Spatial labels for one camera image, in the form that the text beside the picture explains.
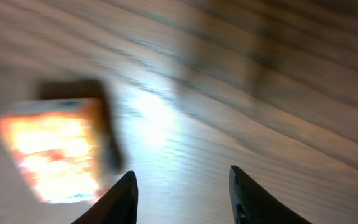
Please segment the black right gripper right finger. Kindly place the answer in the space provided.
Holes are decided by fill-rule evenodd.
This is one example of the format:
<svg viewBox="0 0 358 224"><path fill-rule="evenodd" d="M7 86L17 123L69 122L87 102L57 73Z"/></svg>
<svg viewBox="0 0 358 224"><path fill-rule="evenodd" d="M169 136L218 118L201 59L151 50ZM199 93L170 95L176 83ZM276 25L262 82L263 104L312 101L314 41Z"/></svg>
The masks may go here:
<svg viewBox="0 0 358 224"><path fill-rule="evenodd" d="M235 224L310 224L238 166L230 168L229 195Z"/></svg>

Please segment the orange tissue packet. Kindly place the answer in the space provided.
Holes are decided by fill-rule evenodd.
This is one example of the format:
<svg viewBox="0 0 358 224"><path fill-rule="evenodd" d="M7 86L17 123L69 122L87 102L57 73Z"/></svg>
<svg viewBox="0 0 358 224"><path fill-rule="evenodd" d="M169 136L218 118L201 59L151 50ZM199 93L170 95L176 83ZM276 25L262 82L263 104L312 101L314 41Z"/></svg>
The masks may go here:
<svg viewBox="0 0 358 224"><path fill-rule="evenodd" d="M0 140L42 203L97 202L108 191L97 98L32 100L0 114Z"/></svg>

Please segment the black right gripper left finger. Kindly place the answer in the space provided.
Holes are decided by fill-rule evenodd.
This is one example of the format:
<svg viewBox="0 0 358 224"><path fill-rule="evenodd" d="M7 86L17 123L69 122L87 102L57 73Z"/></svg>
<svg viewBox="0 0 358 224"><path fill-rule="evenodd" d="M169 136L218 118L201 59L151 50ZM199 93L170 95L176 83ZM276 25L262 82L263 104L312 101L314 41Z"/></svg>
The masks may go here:
<svg viewBox="0 0 358 224"><path fill-rule="evenodd" d="M139 191L135 172L126 172L72 224L136 224Z"/></svg>

